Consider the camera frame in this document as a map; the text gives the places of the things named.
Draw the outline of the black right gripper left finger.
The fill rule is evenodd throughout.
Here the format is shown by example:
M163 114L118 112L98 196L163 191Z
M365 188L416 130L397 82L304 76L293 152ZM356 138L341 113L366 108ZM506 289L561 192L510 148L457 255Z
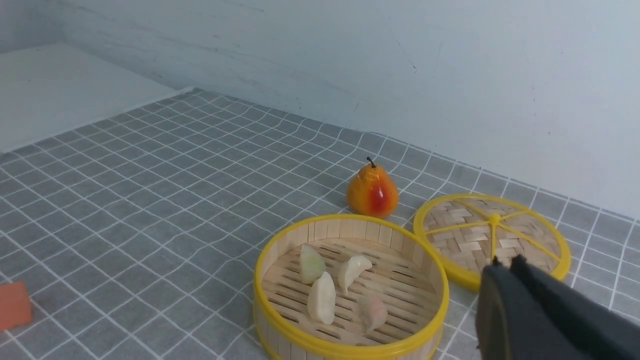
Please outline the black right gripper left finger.
M483 360L561 360L566 341L498 258L484 267L475 330Z

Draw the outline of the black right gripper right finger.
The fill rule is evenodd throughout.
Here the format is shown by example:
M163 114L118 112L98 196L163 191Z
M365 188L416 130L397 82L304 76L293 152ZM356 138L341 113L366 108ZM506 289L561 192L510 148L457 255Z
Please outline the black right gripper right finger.
M592 360L638 360L640 328L608 308L528 264L517 255L509 267L547 318Z

